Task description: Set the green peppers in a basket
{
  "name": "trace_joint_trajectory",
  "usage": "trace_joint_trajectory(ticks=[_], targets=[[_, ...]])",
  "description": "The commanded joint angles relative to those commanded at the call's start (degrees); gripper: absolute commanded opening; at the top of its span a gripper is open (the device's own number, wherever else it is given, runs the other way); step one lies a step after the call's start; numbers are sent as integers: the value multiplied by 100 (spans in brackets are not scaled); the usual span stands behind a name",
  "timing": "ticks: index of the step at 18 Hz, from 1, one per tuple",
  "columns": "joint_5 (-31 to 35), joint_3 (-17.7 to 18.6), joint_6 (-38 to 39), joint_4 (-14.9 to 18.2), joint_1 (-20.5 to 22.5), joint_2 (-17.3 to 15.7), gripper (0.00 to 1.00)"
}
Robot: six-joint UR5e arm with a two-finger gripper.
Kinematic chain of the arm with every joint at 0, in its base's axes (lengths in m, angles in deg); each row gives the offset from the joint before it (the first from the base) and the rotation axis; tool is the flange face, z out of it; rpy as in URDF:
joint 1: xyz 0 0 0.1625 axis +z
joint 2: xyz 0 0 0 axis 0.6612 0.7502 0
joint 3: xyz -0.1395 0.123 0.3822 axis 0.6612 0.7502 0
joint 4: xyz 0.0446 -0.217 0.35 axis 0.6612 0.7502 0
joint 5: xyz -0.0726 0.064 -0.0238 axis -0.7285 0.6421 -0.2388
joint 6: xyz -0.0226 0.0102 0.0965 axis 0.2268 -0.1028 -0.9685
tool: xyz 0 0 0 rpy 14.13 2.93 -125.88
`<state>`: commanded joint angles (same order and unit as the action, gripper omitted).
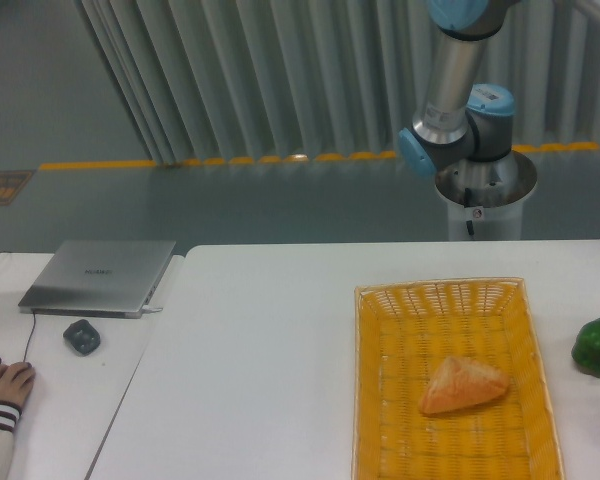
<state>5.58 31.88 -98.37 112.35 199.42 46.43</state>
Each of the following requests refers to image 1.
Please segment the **person's hand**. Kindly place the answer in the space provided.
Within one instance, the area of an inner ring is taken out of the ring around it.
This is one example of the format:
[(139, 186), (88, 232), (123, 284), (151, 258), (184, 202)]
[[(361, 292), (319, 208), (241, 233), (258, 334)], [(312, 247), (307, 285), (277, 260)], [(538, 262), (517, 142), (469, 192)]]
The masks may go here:
[(0, 364), (0, 402), (23, 409), (33, 389), (36, 370), (28, 362)]

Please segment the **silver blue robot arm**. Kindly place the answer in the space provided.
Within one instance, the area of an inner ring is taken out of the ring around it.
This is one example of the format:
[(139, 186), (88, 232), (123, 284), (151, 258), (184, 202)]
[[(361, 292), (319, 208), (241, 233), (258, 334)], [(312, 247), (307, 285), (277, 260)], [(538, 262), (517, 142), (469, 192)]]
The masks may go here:
[(513, 143), (600, 144), (600, 1), (429, 1), (439, 32), (401, 156), (433, 175)]

